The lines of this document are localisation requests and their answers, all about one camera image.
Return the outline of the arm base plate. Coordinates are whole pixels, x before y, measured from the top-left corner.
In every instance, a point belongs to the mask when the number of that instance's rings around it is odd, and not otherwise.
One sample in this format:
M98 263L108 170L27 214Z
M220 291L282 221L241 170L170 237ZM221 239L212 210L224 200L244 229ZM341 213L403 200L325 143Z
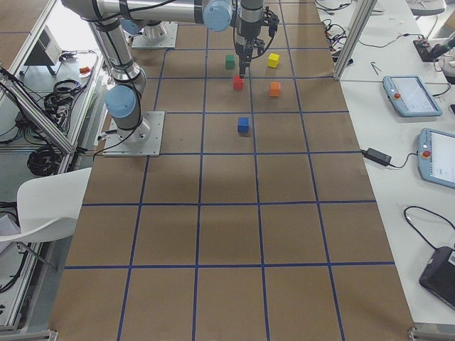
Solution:
M160 50L175 48L178 24L176 22L162 21L167 31L167 37L160 41L150 41L144 36L135 36L132 41L132 48L136 50Z
M130 136L130 131L117 129L114 119L111 119L110 129L117 130L109 134L105 140L103 156L159 156L164 130L165 112L144 112L142 123Z

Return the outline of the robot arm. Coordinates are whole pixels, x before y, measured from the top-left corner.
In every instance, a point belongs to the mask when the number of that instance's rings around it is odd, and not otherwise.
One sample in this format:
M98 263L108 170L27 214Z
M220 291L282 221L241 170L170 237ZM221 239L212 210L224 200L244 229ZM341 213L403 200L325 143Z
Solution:
M105 104L119 138L128 144L148 138L151 127L141 109L146 75L133 59L123 21L138 29L164 21L199 23L216 32L231 27L240 77L269 47L259 38L262 28L273 38L279 24L278 16L263 1L64 1L63 6L98 34L98 46L110 63L115 83Z
M144 36L150 41L160 41L167 37L167 31L161 21L122 19L121 25L130 36Z

